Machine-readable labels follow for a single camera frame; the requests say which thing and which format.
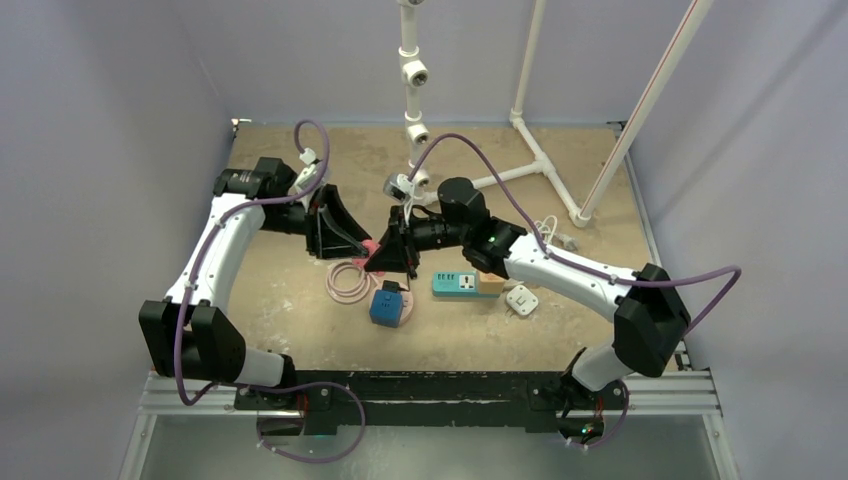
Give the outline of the round pink power socket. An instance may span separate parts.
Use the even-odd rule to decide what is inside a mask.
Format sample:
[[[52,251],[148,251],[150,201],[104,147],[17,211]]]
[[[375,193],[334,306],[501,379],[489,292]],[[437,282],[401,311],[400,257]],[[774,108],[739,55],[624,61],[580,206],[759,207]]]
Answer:
[[[402,306],[397,327],[405,325],[411,319],[414,308],[414,296],[410,291],[402,290],[399,295],[402,299]]]

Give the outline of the blue cube socket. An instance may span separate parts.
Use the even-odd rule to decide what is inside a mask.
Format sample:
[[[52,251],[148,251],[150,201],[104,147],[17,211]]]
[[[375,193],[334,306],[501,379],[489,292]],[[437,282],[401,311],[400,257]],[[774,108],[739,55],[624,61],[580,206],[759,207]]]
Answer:
[[[376,290],[372,297],[368,315],[373,324],[398,328],[404,311],[404,297],[400,292]]]

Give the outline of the teal power strip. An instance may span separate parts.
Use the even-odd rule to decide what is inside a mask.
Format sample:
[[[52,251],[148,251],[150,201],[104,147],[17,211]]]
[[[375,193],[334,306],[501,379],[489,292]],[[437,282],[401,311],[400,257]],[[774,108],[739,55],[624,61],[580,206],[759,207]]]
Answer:
[[[479,274],[476,272],[436,272],[431,282],[431,293],[436,298],[454,299],[494,299],[501,291],[481,289]]]

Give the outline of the tan cube plug adapter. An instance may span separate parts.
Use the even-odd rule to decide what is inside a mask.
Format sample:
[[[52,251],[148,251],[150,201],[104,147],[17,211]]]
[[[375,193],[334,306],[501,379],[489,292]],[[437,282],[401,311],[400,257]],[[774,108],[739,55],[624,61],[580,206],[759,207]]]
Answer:
[[[499,296],[506,280],[492,273],[477,272],[476,290],[481,295]]]

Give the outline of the pink square plug adapter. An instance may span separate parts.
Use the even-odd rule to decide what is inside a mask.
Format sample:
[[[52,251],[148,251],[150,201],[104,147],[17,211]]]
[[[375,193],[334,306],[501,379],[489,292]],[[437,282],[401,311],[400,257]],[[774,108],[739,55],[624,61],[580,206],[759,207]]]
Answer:
[[[379,249],[380,244],[373,239],[366,239],[361,242],[361,245],[366,250],[366,255],[364,257],[355,258],[354,262],[359,264],[365,264]]]

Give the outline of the black power adapter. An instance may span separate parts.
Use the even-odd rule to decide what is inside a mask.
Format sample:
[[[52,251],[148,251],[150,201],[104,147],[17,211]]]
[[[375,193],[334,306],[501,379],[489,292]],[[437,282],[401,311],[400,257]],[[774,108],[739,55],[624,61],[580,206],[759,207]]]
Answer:
[[[396,294],[402,294],[403,292],[407,292],[408,288],[400,282],[392,281],[392,280],[384,280],[381,289]]]

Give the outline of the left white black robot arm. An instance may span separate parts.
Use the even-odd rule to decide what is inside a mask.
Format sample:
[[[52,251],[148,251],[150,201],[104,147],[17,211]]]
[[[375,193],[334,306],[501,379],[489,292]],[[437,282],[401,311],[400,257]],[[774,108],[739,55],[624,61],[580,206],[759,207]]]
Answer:
[[[312,161],[295,172],[283,160],[262,157],[253,169],[226,169],[216,179],[209,218],[186,267],[163,299],[147,300],[139,323],[154,370],[161,376],[259,386],[272,408],[297,399],[290,356],[261,351],[227,316],[238,271],[257,232],[301,235],[321,260],[365,258],[370,235],[343,205],[336,186],[305,183],[318,173]]]

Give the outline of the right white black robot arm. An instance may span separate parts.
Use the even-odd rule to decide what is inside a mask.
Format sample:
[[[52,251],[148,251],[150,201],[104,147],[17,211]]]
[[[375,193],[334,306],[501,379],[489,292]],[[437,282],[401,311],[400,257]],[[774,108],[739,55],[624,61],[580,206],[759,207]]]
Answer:
[[[422,217],[391,208],[365,270],[414,276],[421,253],[458,247],[483,273],[545,288],[599,314],[612,324],[613,335],[568,368],[561,392],[573,406],[588,405],[608,384],[632,373],[664,373],[691,316],[662,267],[618,268],[538,242],[534,233],[492,215],[467,178],[443,181],[437,196],[439,212]]]

